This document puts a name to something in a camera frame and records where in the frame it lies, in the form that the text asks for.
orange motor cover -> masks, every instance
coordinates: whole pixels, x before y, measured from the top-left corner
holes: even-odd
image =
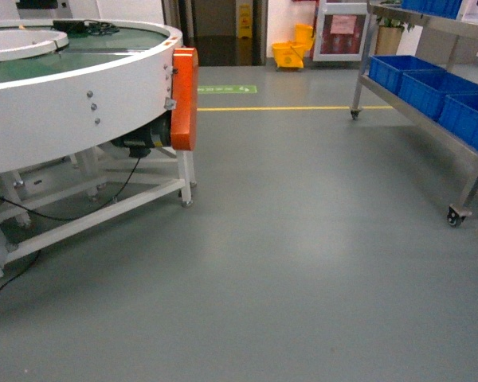
[[[195,48],[174,51],[171,142],[176,150],[194,150],[197,140],[198,53]]]

yellow floor line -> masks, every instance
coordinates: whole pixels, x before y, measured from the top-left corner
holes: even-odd
[[[362,106],[368,110],[390,110],[391,106]],[[349,110],[348,106],[280,106],[280,107],[199,107],[198,111],[298,111],[298,110]]]

black cable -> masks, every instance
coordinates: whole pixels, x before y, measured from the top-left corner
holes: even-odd
[[[8,282],[2,284],[2,286],[0,286],[0,292],[3,290],[3,288],[7,287],[7,285],[9,285],[11,282],[13,282],[15,279],[17,279],[18,277],[20,277],[21,275],[23,275],[25,272],[27,272],[33,265],[34,263],[37,261],[37,259],[39,259],[39,256],[41,255],[41,250],[37,251],[37,254],[35,255],[35,257],[33,258],[33,260],[30,262],[29,265],[27,265],[25,267],[25,269],[23,269],[23,271],[19,272],[17,275],[15,275],[12,279],[10,279]]]
[[[107,205],[109,205],[110,203],[112,203],[113,201],[115,201],[115,199],[120,195],[120,193],[122,193],[122,191],[126,188],[127,184],[129,183],[129,181],[131,180],[131,177],[133,176],[133,174],[135,173],[136,171],[136,167],[138,167],[138,164],[140,163],[140,158],[138,158],[138,161],[136,161],[136,164],[135,164],[135,167],[133,167],[133,170],[131,171],[131,173],[129,174],[129,177],[127,177],[127,180],[126,182],[122,185],[122,187],[120,188],[119,192],[116,193],[109,201],[107,201],[106,203],[102,204],[101,206],[99,206],[97,209],[91,211],[91,212],[88,212],[88,213],[85,213],[84,215],[81,215],[81,216],[78,216],[78,217],[56,217],[56,216],[48,216],[48,215],[45,215],[44,213],[40,213],[40,212],[37,212],[37,211],[34,211],[32,209],[28,209],[26,207],[23,207],[22,205],[18,204],[18,203],[15,203],[13,201],[10,201],[9,199],[6,199],[4,198],[2,195],[0,195],[0,201],[3,201],[3,202],[6,202],[6,203],[9,203],[10,205],[14,205],[16,207],[19,207],[20,209],[24,209],[25,211],[27,212],[30,212],[31,214],[33,215],[36,215],[36,216],[40,216],[40,217],[44,217],[45,219],[50,219],[50,220],[55,220],[55,221],[74,221],[74,220],[78,220],[84,216],[87,216],[87,215],[90,215],[91,213],[94,213],[94,212],[97,212],[99,211],[100,209],[103,209],[104,207],[106,207]]]

doorway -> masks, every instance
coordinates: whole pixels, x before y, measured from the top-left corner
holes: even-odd
[[[179,28],[200,66],[265,64],[268,0],[163,0],[165,20]],[[239,6],[249,6],[252,38],[237,36]]]

green plant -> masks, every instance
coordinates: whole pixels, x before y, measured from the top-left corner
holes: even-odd
[[[400,6],[402,4],[402,0],[384,0],[383,2],[380,2],[380,4]],[[410,32],[410,30],[414,28],[413,24],[408,24],[393,18],[384,18],[382,16],[377,17],[377,24],[380,26],[385,26],[386,28],[400,28],[402,30],[405,30],[407,27],[407,32]]]

